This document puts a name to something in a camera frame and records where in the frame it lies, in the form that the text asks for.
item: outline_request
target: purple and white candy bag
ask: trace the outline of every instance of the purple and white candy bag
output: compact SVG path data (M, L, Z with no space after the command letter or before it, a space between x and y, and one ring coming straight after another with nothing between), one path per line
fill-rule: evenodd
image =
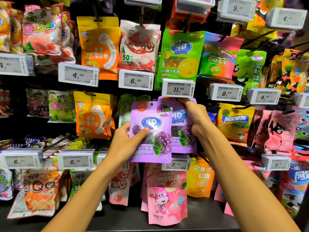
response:
M170 163L172 107L151 101L134 102L131 109L130 137L146 127L150 129L150 133L138 145L129 162Z
M196 103L195 98L190 98L190 100ZM160 96L158 101L173 108L172 153L187 154L196 152L196 137L191 131L193 121L187 112L186 106L170 97L163 98Z

